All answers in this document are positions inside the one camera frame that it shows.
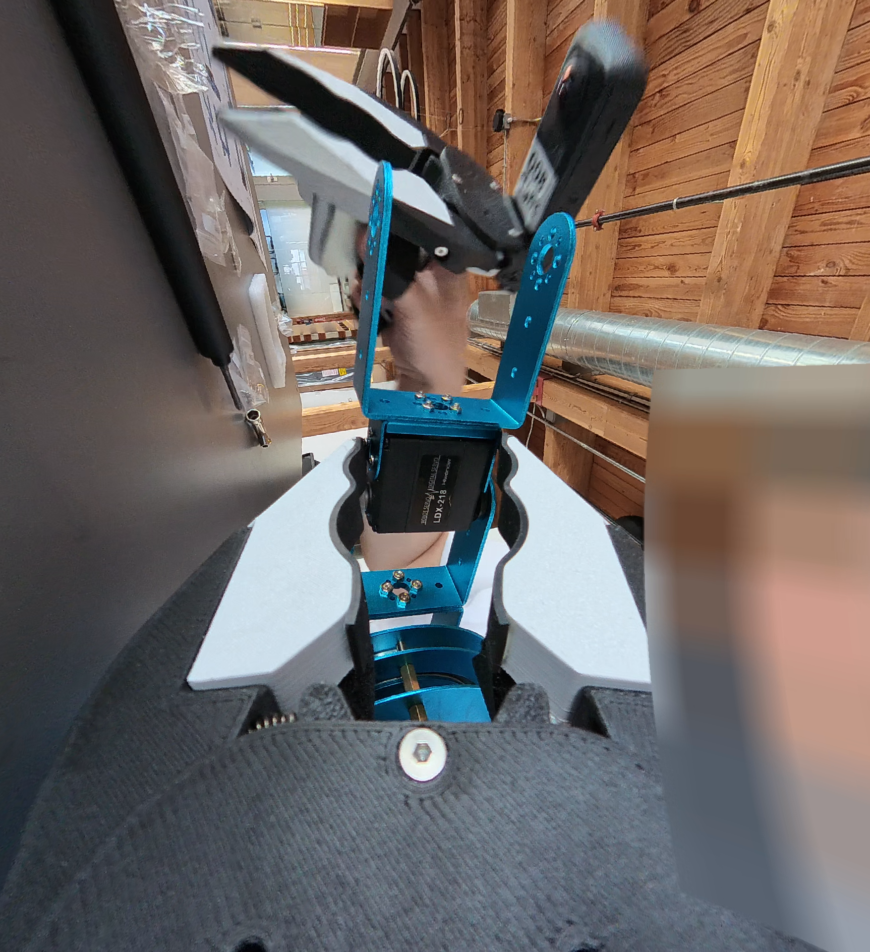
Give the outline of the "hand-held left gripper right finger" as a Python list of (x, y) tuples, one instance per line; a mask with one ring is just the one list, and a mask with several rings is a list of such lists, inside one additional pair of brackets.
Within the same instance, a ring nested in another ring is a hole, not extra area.
[(649, 691), (646, 629), (606, 520), (518, 441), (502, 446), (514, 518), (493, 591), (501, 667), (540, 685), (556, 718), (586, 685)]

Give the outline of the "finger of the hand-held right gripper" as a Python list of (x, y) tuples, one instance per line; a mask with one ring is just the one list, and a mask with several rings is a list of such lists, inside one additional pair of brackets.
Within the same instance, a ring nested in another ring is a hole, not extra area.
[[(353, 277), (356, 227), (369, 220), (378, 161), (293, 111), (230, 109), (220, 119), (296, 179), (299, 195), (311, 208), (311, 260), (328, 275)], [(394, 170), (392, 184), (393, 206), (407, 215), (407, 238), (426, 247), (446, 244), (455, 223), (441, 197), (407, 170)]]
[(259, 89), (300, 111), (370, 158), (419, 171), (444, 142), (375, 96), (298, 57), (270, 47), (220, 43), (214, 56)]

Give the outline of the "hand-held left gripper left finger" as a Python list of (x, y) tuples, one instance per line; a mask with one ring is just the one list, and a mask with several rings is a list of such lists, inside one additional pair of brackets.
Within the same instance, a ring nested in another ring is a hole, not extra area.
[(357, 617), (359, 570), (337, 528), (355, 500), (348, 439), (253, 522), (187, 676), (196, 691), (267, 686), (297, 704), (310, 684), (353, 667), (346, 625)]

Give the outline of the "blue toy robot arm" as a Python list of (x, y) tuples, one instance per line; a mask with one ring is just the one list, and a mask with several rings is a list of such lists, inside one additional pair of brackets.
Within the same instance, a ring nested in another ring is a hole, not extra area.
[(357, 394), (369, 421), (366, 519), (377, 533), (454, 537), (445, 565), (362, 573), (371, 620), (430, 614), (429, 625), (404, 625), (372, 636), (375, 720), (486, 721), (478, 681), (482, 638), (460, 626), (495, 516), (492, 473), (502, 432), (529, 409), (555, 323), (576, 234), (563, 212), (539, 227), (488, 399), (435, 392), (385, 394), (372, 386), (383, 278), (394, 263), (390, 236), (393, 172), (381, 162), (371, 192), (367, 262), (357, 330)]

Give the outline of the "person's right forearm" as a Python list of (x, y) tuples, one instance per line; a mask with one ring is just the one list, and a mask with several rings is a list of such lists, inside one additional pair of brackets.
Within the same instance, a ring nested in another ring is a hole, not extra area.
[(373, 571), (438, 566), (450, 537), (448, 532), (380, 534), (366, 526), (360, 538), (362, 558)]

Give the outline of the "black desk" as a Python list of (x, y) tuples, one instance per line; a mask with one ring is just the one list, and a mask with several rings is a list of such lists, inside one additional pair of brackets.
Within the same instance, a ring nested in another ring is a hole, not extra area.
[(0, 2), (0, 889), (127, 642), (299, 477), (199, 355), (47, 2)]

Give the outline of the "person's right hand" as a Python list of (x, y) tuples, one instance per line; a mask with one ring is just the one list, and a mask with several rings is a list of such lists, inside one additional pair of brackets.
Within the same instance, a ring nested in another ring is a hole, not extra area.
[(466, 378), (471, 302), (467, 276), (431, 261), (395, 301), (384, 299), (390, 320), (382, 341), (390, 348), (400, 390), (459, 396)]

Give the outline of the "small clear labelled screw bag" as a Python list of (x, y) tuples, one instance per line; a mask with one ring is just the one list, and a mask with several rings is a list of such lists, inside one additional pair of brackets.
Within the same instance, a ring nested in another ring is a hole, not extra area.
[(224, 198), (216, 187), (213, 163), (192, 137), (181, 141), (180, 162), (186, 198), (203, 256), (241, 274), (241, 261), (229, 225)]

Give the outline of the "thin metal conduit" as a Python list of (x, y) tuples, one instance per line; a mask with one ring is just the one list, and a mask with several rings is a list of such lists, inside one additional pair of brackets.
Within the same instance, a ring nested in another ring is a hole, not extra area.
[(570, 442), (574, 443), (575, 445), (581, 447), (581, 448), (584, 449), (585, 451), (591, 453), (591, 454), (594, 455), (595, 457), (604, 460), (604, 461), (607, 462), (610, 466), (613, 466), (613, 467), (615, 467), (616, 469), (621, 470), (622, 472), (626, 473), (628, 476), (632, 477), (633, 479), (638, 480), (638, 481), (640, 481), (640, 482), (645, 482), (645, 476), (636, 473), (634, 470), (630, 470), (629, 468), (627, 468), (627, 467), (625, 467), (624, 465), (620, 464), (617, 460), (613, 459), (612, 457), (609, 457), (609, 456), (606, 455), (605, 453), (600, 452), (600, 451), (597, 450), (594, 446), (588, 445), (588, 444), (585, 443), (584, 441), (582, 441), (582, 440), (576, 438), (575, 436), (573, 436), (573, 435), (571, 435), (570, 433), (564, 431), (564, 430), (561, 429), (560, 427), (554, 425), (552, 422), (547, 421), (547, 419), (546, 419), (545, 417), (540, 416), (540, 415), (537, 415), (537, 414), (536, 414), (535, 412), (533, 412), (533, 411), (530, 411), (530, 412), (528, 413), (528, 416), (529, 416), (533, 421), (542, 423), (542, 425), (543, 425), (544, 427), (546, 427), (548, 430), (551, 430), (551, 431), (553, 431), (554, 433), (557, 433), (558, 435), (564, 437), (565, 439), (569, 440)]

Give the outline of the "crumpled clear plastic wrap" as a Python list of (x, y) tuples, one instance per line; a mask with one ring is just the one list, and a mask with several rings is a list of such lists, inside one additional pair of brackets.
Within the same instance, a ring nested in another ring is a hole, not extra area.
[(199, 96), (215, 166), (253, 218), (257, 206), (242, 147), (219, 121), (232, 101), (225, 68), (213, 57), (220, 34), (212, 2), (118, 1), (116, 7), (154, 80), (168, 91)]

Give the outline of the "long black rod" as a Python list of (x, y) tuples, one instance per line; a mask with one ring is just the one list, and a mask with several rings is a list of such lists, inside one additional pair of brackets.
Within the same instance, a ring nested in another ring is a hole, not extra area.
[(612, 222), (645, 217), (667, 211), (677, 211), (684, 208), (720, 204), (727, 200), (749, 197), (776, 189), (818, 184), (869, 173), (870, 156), (866, 156), (800, 172), (777, 175), (750, 183), (729, 185), (697, 194), (676, 197), (647, 206), (610, 213), (599, 210), (591, 218), (577, 219), (576, 226), (579, 229), (593, 227), (599, 231), (604, 225)]

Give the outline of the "black handled screwdriver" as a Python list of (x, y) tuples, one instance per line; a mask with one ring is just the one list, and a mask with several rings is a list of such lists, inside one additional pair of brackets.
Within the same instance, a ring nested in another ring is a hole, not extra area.
[(116, 8), (110, 1), (52, 1), (50, 6), (191, 339), (197, 351), (221, 371), (241, 411), (228, 367), (234, 346)]

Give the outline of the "silver ventilation duct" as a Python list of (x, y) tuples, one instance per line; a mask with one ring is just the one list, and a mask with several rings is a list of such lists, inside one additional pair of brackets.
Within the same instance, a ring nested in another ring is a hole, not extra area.
[(870, 364), (870, 343), (562, 307), (547, 354), (651, 387), (667, 369)]

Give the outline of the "wooden post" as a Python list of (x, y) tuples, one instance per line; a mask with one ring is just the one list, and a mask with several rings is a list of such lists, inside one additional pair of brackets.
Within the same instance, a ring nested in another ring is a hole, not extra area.
[[(772, 1), (729, 184), (804, 169), (855, 1)], [(697, 320), (758, 327), (797, 200), (792, 188), (724, 203)]]

